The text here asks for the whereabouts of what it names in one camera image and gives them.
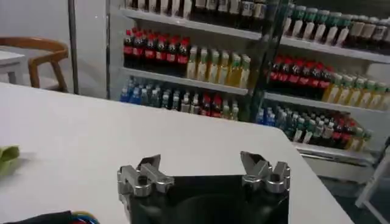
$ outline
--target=plastic bottle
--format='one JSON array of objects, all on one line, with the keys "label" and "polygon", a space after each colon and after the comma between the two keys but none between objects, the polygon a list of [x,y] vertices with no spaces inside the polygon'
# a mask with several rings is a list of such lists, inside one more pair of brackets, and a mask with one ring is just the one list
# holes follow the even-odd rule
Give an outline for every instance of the plastic bottle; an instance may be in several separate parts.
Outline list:
[{"label": "plastic bottle", "polygon": [[232,64],[230,64],[230,72],[227,77],[227,83],[230,86],[238,86],[241,78],[241,57],[238,54],[232,54]]},{"label": "plastic bottle", "polygon": [[368,103],[370,102],[371,95],[374,89],[375,89],[375,81],[368,80],[366,82],[366,88],[363,89],[362,93],[360,94],[360,98],[358,99],[356,105],[361,108],[366,108],[368,106]]},{"label": "plastic bottle", "polygon": [[376,110],[379,107],[382,98],[384,98],[385,93],[386,84],[383,82],[378,83],[375,92],[372,93],[371,98],[369,99],[367,108]]},{"label": "plastic bottle", "polygon": [[221,66],[218,69],[218,84],[225,85],[229,75],[229,54],[222,52]]},{"label": "plastic bottle", "polygon": [[187,63],[187,78],[196,79],[196,54],[197,47],[193,46],[190,50],[190,59]]},{"label": "plastic bottle", "polygon": [[324,96],[322,97],[322,101],[328,103],[335,102],[336,96],[341,89],[341,80],[342,76],[337,73],[334,73],[333,83],[330,85],[329,91],[325,91]]},{"label": "plastic bottle", "polygon": [[362,93],[364,86],[364,79],[358,78],[355,82],[355,87],[351,89],[349,96],[346,100],[346,105],[356,107],[356,103],[358,102],[360,95]]},{"label": "plastic bottle", "polygon": [[211,51],[211,63],[208,69],[208,82],[216,83],[218,75],[218,63],[219,63],[219,52],[215,49]]},{"label": "plastic bottle", "polygon": [[339,94],[336,96],[335,103],[345,105],[347,102],[347,98],[349,96],[349,93],[352,92],[351,86],[352,86],[352,78],[345,75],[343,78],[344,84],[342,88],[339,91]]},{"label": "plastic bottle", "polygon": [[200,60],[197,65],[197,79],[199,81],[206,80],[206,71],[207,71],[207,49],[202,48],[200,52]]}]

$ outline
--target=store shelf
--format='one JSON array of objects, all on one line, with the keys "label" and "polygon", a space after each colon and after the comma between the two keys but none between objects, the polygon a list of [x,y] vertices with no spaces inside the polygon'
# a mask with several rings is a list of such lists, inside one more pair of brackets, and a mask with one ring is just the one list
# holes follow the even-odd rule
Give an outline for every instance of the store shelf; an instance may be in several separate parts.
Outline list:
[{"label": "store shelf", "polygon": [[208,82],[201,82],[198,80],[180,78],[176,76],[164,75],[155,72],[148,72],[148,71],[142,71],[142,70],[131,69],[131,68],[122,68],[122,73],[132,75],[134,77],[153,79],[162,82],[170,82],[170,83],[176,83],[176,84],[186,85],[186,86],[194,86],[198,88],[211,89],[215,91],[232,93],[232,94],[237,94],[242,96],[248,93],[248,89],[241,89],[237,87],[219,85],[219,84],[208,83]]},{"label": "store shelf", "polygon": [[358,51],[358,50],[335,47],[335,46],[328,46],[324,44],[298,40],[290,37],[282,37],[282,39],[280,40],[280,44],[297,47],[301,49],[324,52],[328,54],[345,56],[349,58],[363,59],[363,60],[368,60],[377,63],[386,63],[386,64],[390,63],[390,56],[387,55],[375,54],[371,52]]},{"label": "store shelf", "polygon": [[213,24],[207,24],[207,23],[200,23],[191,21],[188,19],[173,17],[173,16],[164,16],[160,14],[150,13],[150,12],[144,12],[141,10],[133,10],[133,9],[121,9],[122,14],[129,17],[129,18],[135,18],[135,19],[143,19],[147,21],[153,21],[157,23],[165,23],[170,25],[176,25],[181,27],[186,27],[190,29],[196,29],[196,30],[204,30],[207,32],[213,32],[213,33],[221,33],[224,35],[234,36],[234,37],[241,37],[246,38],[250,40],[259,40],[261,38],[260,33],[246,31],[246,30],[239,30],[234,29],[230,27],[224,27],[224,26],[217,26]]},{"label": "store shelf", "polygon": [[336,110],[336,111],[342,111],[348,113],[356,113],[356,112],[360,112],[360,113],[367,112],[367,113],[377,113],[377,114],[383,113],[382,111],[378,111],[378,110],[370,110],[370,109],[365,109],[360,107],[350,107],[350,106],[345,106],[336,103],[327,103],[323,101],[305,99],[305,98],[300,98],[295,96],[287,96],[278,93],[265,93],[264,98],[268,100],[276,100],[280,102],[293,103],[293,104],[298,104],[298,105],[303,105],[308,107],[317,107],[317,108]]},{"label": "store shelf", "polygon": [[370,153],[353,152],[347,150],[333,149],[328,147],[322,147],[317,145],[309,145],[303,143],[292,143],[294,147],[303,154],[309,154],[314,156],[323,156],[325,158],[331,158],[332,160],[343,161],[349,159],[352,161],[361,162],[362,164],[373,164],[375,162],[374,157]]}]

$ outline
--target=wooden chair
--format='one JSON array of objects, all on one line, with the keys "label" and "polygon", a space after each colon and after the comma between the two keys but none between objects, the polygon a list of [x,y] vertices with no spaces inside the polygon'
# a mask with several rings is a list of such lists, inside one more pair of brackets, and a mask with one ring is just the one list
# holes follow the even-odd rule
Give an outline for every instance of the wooden chair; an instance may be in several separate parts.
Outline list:
[{"label": "wooden chair", "polygon": [[50,62],[54,74],[57,78],[58,84],[54,86],[47,86],[46,89],[56,90],[61,92],[67,92],[65,79],[63,78],[61,67],[58,62],[64,58],[68,58],[68,47],[58,41],[48,40],[35,37],[0,37],[0,46],[10,46],[26,49],[36,49],[50,51],[52,53],[30,58],[29,65],[29,77],[31,86],[39,88],[40,78],[38,76],[38,65]]}]

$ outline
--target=juice bottle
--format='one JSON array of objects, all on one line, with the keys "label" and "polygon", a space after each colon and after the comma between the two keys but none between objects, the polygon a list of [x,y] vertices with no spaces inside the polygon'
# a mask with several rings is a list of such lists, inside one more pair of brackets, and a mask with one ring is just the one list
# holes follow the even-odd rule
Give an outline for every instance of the juice bottle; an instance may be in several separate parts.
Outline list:
[{"label": "juice bottle", "polygon": [[336,99],[336,96],[339,93],[339,90],[341,89],[341,80],[342,76],[334,73],[333,74],[333,83],[329,86],[329,89],[326,90],[324,93],[324,96],[322,98],[322,101],[333,103]]},{"label": "juice bottle", "polygon": [[247,88],[248,78],[250,73],[250,57],[243,55],[243,68],[241,70],[241,77],[239,78],[240,88]]},{"label": "juice bottle", "polygon": [[358,78],[355,82],[355,87],[349,92],[349,96],[346,100],[346,105],[355,107],[364,86],[364,79]]},{"label": "juice bottle", "polygon": [[371,99],[371,95],[374,89],[375,89],[375,81],[368,80],[366,82],[366,88],[363,89],[362,93],[360,94],[360,98],[358,99],[356,105],[358,107],[366,108],[368,106],[369,100]]},{"label": "juice bottle", "polygon": [[200,60],[197,64],[197,79],[199,81],[205,81],[207,71],[207,49],[202,48],[200,51]]},{"label": "juice bottle", "polygon": [[216,83],[218,74],[219,52],[215,49],[211,51],[211,63],[208,69],[208,82]]},{"label": "juice bottle", "polygon": [[377,90],[374,93],[372,93],[367,108],[376,110],[380,105],[380,101],[382,100],[382,98],[384,98],[385,92],[386,92],[386,84],[383,82],[378,83]]},{"label": "juice bottle", "polygon": [[348,142],[346,149],[350,151],[357,151],[361,141],[363,140],[363,129],[355,128],[355,135],[352,136],[351,140]]},{"label": "juice bottle", "polygon": [[367,143],[370,141],[371,136],[372,136],[372,131],[371,130],[365,130],[364,133],[363,133],[363,137],[362,137],[362,139],[360,141],[360,144],[356,148],[356,151],[360,152],[360,151],[364,150],[366,148],[366,146],[367,146]]},{"label": "juice bottle", "polygon": [[218,69],[218,84],[225,85],[229,75],[229,54],[226,51],[222,52],[221,65]]},{"label": "juice bottle", "polygon": [[232,64],[230,64],[230,74],[227,77],[230,86],[238,86],[241,78],[241,57],[233,53]]},{"label": "juice bottle", "polygon": [[346,104],[346,100],[349,96],[349,93],[352,91],[351,86],[352,86],[352,78],[345,75],[343,78],[343,86],[339,91],[338,96],[336,96],[335,103],[338,104]]},{"label": "juice bottle", "polygon": [[187,63],[187,78],[188,79],[196,79],[196,54],[197,47],[192,47],[190,50],[190,59]]}]

